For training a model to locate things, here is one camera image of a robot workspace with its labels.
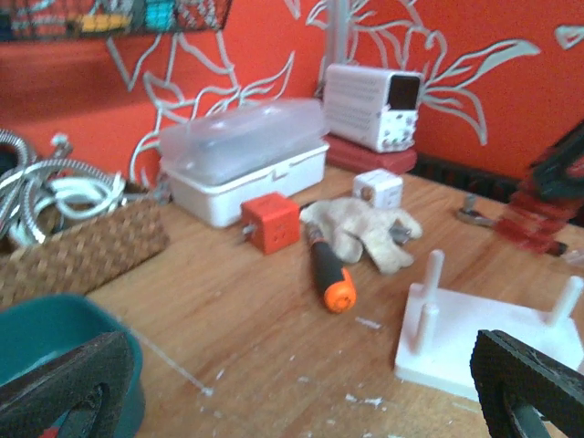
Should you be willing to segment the red spring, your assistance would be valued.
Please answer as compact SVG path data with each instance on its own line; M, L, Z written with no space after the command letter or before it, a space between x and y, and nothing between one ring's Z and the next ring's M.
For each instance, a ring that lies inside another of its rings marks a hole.
M519 183L495 220L494 231L520 249L562 256L568 246L557 240L557 234L577 215L582 205L583 196L542 199L534 178L528 176Z

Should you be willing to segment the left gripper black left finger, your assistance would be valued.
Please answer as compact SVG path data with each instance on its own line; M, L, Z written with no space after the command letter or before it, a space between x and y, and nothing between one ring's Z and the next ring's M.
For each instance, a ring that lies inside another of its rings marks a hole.
M112 437L133 369L126 335L100 334L1 386L1 435Z

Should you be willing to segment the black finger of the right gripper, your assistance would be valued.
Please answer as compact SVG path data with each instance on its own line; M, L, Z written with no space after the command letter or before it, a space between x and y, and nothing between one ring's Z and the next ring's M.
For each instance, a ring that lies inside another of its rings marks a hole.
M583 133L572 132L532 165L537 196L546 201L583 197Z

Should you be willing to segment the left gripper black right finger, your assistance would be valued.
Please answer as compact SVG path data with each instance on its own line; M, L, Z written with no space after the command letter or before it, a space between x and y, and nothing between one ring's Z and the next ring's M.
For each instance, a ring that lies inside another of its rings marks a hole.
M471 375L492 437L583 435L583 375L502 330L477 332Z

